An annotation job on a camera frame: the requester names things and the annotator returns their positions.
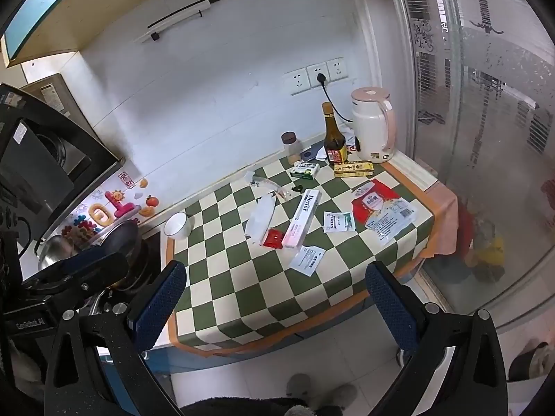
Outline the grey fluffy left slipper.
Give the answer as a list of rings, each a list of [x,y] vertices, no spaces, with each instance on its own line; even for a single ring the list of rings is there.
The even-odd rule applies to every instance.
[[[311,395],[311,378],[307,374],[291,376],[286,385],[286,396],[308,401]]]

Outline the clear plastic wrapper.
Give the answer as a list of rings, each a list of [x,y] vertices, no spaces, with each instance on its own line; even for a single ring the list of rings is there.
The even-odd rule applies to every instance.
[[[248,170],[244,175],[244,179],[250,186],[263,188],[268,192],[273,192],[284,201],[287,201],[290,197],[287,190],[283,186],[278,185],[271,179],[266,179],[266,177],[257,176],[254,171]]]

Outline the green white medicine box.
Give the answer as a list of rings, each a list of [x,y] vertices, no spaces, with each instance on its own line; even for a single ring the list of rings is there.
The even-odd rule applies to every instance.
[[[290,175],[292,177],[298,177],[299,179],[313,180],[317,176],[319,170],[320,165],[318,163],[298,161],[295,162],[290,169]]]

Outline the long white pink toothpaste box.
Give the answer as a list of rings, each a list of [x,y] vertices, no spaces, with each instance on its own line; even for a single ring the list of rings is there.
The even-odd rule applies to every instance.
[[[301,246],[320,199],[321,192],[318,189],[305,190],[283,237],[282,246],[285,249],[295,249]]]

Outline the person's black trouser legs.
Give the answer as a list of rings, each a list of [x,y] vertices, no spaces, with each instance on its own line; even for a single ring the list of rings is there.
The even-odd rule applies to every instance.
[[[182,415],[200,416],[285,416],[285,415],[343,415],[337,405],[312,409],[300,398],[279,397],[253,399],[246,397],[213,397],[180,408]]]

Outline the colourful fridge magnet stickers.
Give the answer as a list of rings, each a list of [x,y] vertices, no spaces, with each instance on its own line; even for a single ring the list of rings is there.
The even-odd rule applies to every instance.
[[[154,185],[132,167],[122,167],[85,197],[54,230],[74,245],[96,240],[118,223],[142,224],[161,208]]]

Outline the grey fluffy slipper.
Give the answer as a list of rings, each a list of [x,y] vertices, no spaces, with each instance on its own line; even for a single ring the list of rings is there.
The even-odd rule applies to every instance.
[[[286,396],[308,401],[311,395],[311,378],[307,374],[291,376],[286,385]]]
[[[343,384],[331,391],[321,402],[319,410],[326,410],[329,414],[341,415],[358,397],[358,388],[351,384]]]

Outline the clear white label bag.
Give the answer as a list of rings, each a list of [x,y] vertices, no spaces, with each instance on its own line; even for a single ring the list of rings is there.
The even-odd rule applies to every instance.
[[[365,227],[374,231],[377,240],[385,245],[416,221],[416,208],[403,198],[388,201],[380,211],[370,216]]]

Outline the red white snack bag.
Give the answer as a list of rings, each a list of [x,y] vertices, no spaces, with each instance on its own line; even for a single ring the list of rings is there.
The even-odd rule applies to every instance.
[[[387,204],[399,198],[397,192],[386,184],[372,179],[352,192],[354,218],[360,224],[367,224],[374,213],[380,212]]]

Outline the small white green sachet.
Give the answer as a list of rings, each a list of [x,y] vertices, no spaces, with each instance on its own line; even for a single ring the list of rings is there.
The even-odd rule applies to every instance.
[[[354,232],[356,224],[352,212],[330,212],[324,213],[323,230],[325,233]]]

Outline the black range hood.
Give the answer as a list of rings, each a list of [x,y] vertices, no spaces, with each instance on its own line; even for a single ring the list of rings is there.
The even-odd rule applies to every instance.
[[[21,243],[60,224],[119,167],[105,146],[40,99],[1,85],[1,230]]]

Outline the small red packet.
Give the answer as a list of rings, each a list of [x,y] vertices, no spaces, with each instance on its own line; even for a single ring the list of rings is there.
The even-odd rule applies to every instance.
[[[263,241],[263,246],[267,247],[267,248],[271,248],[271,249],[282,249],[283,242],[284,239],[284,233],[275,229],[275,228],[270,228],[267,231],[266,237]]]

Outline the blue round coaster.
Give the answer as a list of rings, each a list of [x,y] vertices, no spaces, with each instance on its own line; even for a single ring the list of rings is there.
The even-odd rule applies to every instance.
[[[312,161],[317,157],[318,151],[318,148],[305,150],[301,153],[301,159],[304,162]]]

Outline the white pink electric kettle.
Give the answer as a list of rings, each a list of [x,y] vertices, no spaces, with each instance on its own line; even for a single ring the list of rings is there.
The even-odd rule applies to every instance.
[[[396,152],[397,121],[390,93],[366,86],[351,94],[355,149],[361,160],[388,162]]]

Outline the white printed paper sachet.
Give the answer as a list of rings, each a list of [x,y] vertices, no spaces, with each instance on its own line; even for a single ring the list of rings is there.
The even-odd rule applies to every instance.
[[[325,255],[325,249],[317,246],[301,246],[290,263],[290,268],[310,277]]]

